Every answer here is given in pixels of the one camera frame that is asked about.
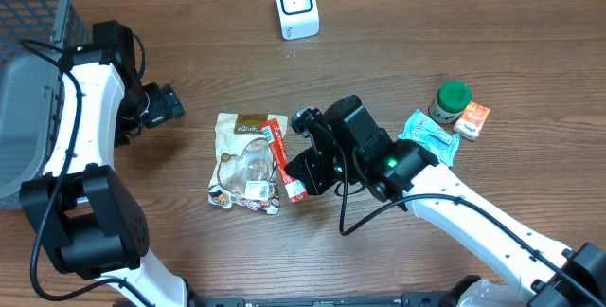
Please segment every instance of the small box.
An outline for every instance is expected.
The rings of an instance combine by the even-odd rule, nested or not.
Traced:
[[[489,112],[489,108],[475,102],[470,102],[459,119],[454,123],[453,131],[469,140],[476,140],[480,136],[480,131]]]

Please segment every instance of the chip bag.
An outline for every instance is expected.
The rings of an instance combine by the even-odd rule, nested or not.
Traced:
[[[267,114],[220,113],[215,126],[217,165],[208,185],[208,202],[277,214],[276,162],[261,124],[276,118],[282,131],[288,119]]]
[[[424,115],[419,109],[404,124],[399,139],[410,139],[435,154],[440,162],[453,166],[461,136],[450,135],[435,121]]]

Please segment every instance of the teal plastic bag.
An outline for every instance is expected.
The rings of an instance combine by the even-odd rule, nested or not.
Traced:
[[[408,118],[404,131],[398,138],[410,139],[437,156],[437,159],[452,167],[458,144],[459,134],[450,135],[435,121],[424,115],[419,109]]]

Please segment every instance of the red package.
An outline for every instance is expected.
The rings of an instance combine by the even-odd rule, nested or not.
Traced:
[[[280,131],[277,119],[272,118],[269,121],[263,122],[261,130],[269,143],[269,148],[272,150],[274,160],[277,163],[277,169],[280,171],[280,176],[282,177],[282,181],[284,181],[284,187],[286,187],[286,193],[288,193],[291,203],[298,202],[309,196],[305,190],[305,185],[284,171],[284,167],[288,164],[288,157],[286,156],[282,131]]]

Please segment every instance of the green bottle cap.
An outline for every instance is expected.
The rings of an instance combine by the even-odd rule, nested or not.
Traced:
[[[436,95],[437,105],[452,114],[465,110],[471,101],[472,90],[462,81],[447,81]]]

